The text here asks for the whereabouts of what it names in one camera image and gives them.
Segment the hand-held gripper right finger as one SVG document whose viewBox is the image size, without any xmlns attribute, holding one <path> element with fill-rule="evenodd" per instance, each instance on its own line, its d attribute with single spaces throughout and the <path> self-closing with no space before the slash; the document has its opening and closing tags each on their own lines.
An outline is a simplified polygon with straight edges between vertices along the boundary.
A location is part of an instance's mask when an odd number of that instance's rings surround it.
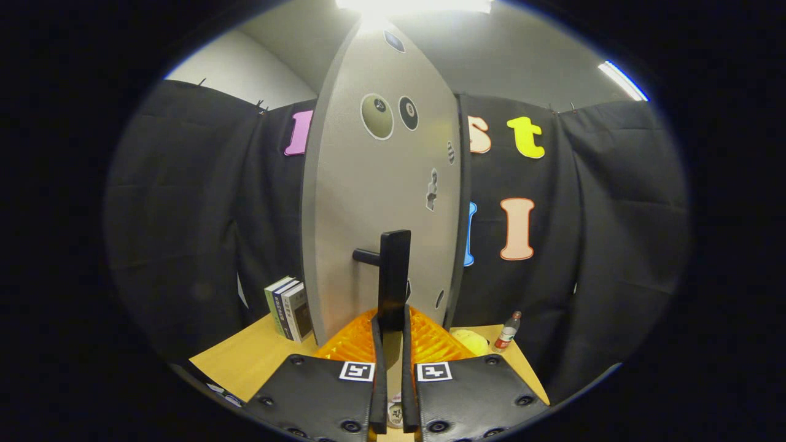
<svg viewBox="0 0 786 442">
<path fill-rule="evenodd" d="M 547 413 L 542 395 L 500 354 L 474 355 L 407 306 L 402 329 L 402 430 L 416 441 L 483 441 Z"/>
</svg>

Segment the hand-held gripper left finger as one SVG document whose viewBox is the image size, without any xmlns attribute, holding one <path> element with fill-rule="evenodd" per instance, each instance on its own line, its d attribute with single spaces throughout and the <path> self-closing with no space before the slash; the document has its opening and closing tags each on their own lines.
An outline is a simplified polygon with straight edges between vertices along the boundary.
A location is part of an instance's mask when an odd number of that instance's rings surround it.
<svg viewBox="0 0 786 442">
<path fill-rule="evenodd" d="M 287 355 L 244 409 L 304 440 L 376 441 L 387 433 L 385 364 L 371 309 L 313 355 Z"/>
</svg>

